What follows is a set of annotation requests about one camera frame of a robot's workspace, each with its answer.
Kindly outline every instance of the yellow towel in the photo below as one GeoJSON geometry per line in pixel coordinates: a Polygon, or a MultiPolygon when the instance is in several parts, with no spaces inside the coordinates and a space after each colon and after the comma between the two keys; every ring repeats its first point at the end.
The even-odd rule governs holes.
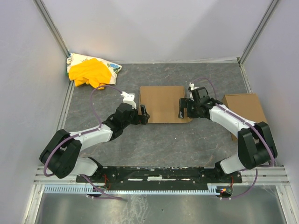
{"type": "Polygon", "coordinates": [[[120,65],[88,56],[78,61],[79,58],[82,59],[81,57],[83,56],[72,54],[71,63],[69,63],[69,78],[74,81],[75,86],[90,84],[96,88],[103,84],[115,84],[117,73],[121,69],[120,65]]]}

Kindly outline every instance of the cardboard sheet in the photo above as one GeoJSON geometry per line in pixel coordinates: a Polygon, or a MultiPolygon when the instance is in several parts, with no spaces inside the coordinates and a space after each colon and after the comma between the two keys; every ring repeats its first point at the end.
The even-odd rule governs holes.
{"type": "Polygon", "coordinates": [[[188,123],[192,119],[178,118],[180,98],[185,98],[183,86],[141,86],[139,105],[145,105],[149,123],[188,123]]]}
{"type": "MultiPolygon", "coordinates": [[[[225,95],[222,102],[228,109],[248,120],[252,120],[256,123],[262,121],[267,123],[267,119],[256,94],[225,95]]],[[[233,140],[237,139],[233,134],[231,134],[231,136],[233,140]]]]}

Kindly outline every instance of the red wire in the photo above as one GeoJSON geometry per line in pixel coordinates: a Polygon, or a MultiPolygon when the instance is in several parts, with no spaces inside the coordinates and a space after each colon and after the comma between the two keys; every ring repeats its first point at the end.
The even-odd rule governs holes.
{"type": "Polygon", "coordinates": [[[110,184],[109,179],[107,178],[106,174],[104,174],[102,177],[105,178],[105,186],[106,186],[107,181],[109,182],[109,187],[107,188],[107,190],[109,190],[111,188],[111,184],[110,184]]]}
{"type": "Polygon", "coordinates": [[[233,176],[231,176],[231,178],[232,178],[232,182],[231,182],[231,184],[230,184],[229,187],[233,186],[233,184],[234,184],[234,178],[233,178],[233,176]]]}

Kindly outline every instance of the gray mat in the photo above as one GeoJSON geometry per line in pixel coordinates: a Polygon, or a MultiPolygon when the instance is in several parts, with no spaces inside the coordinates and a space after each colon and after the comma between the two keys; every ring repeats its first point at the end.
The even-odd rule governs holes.
{"type": "MultiPolygon", "coordinates": [[[[142,85],[184,85],[198,77],[212,80],[218,99],[225,94],[246,93],[245,84],[236,63],[188,64],[125,64],[117,78],[116,87],[135,93],[139,102],[142,85]]],[[[207,81],[197,86],[207,88],[207,81]]],[[[89,105],[92,87],[75,87],[65,130],[80,131],[98,125],[89,105]]],[[[98,114],[105,120],[121,103],[113,89],[97,91],[93,96],[98,114]]],[[[194,119],[187,124],[147,124],[129,126],[119,138],[90,147],[81,156],[91,156],[102,165],[110,166],[213,166],[237,151],[229,132],[207,119],[194,119]]]]}

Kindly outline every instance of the aluminum frame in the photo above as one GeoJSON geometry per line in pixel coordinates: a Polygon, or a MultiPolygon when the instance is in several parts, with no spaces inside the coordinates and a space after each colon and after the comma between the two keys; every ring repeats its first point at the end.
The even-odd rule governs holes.
{"type": "MultiPolygon", "coordinates": [[[[61,48],[62,52],[66,57],[69,56],[69,51],[58,31],[56,26],[54,25],[50,14],[48,13],[44,3],[42,0],[33,0],[35,3],[37,9],[41,13],[42,17],[44,18],[47,26],[49,27],[51,33],[53,34],[55,40],[57,41],[59,47],[61,48]]],[[[261,22],[259,23],[257,29],[255,30],[254,34],[252,35],[252,38],[250,39],[250,42],[248,43],[247,47],[244,50],[244,53],[239,59],[239,65],[240,69],[243,75],[244,83],[247,88],[247,92],[251,93],[251,88],[249,81],[246,76],[245,69],[243,67],[243,63],[246,61],[248,55],[250,54],[251,50],[253,49],[255,43],[257,42],[260,34],[262,33],[263,29],[267,25],[267,22],[269,21],[270,17],[272,16],[275,8],[277,7],[280,0],[273,0],[271,4],[269,5],[268,9],[266,10],[261,22]]],[[[57,125],[57,130],[64,127],[67,112],[71,103],[71,97],[74,90],[74,83],[70,82],[67,90],[67,94],[65,97],[64,105],[62,108],[62,113],[60,116],[59,123],[57,125]]],[[[271,167],[271,168],[258,168],[258,179],[256,182],[257,186],[263,186],[263,185],[274,185],[276,186],[279,200],[286,218],[286,221],[288,224],[299,224],[298,215],[299,215],[299,209],[296,204],[292,189],[290,187],[290,183],[288,181],[287,175],[285,173],[284,167],[271,167]]],[[[242,172],[242,179],[243,183],[235,185],[240,186],[250,186],[252,181],[255,177],[255,171],[249,170],[249,171],[243,171],[242,172]]],[[[76,175],[69,175],[64,179],[58,179],[55,176],[52,177],[45,177],[43,176],[43,166],[38,167],[36,177],[33,183],[33,187],[28,199],[28,205],[25,210],[25,214],[23,217],[23,224],[34,224],[36,221],[36,216],[38,213],[39,205],[43,196],[43,191],[45,188],[45,185],[79,185],[82,183],[76,183],[76,175]]]]}

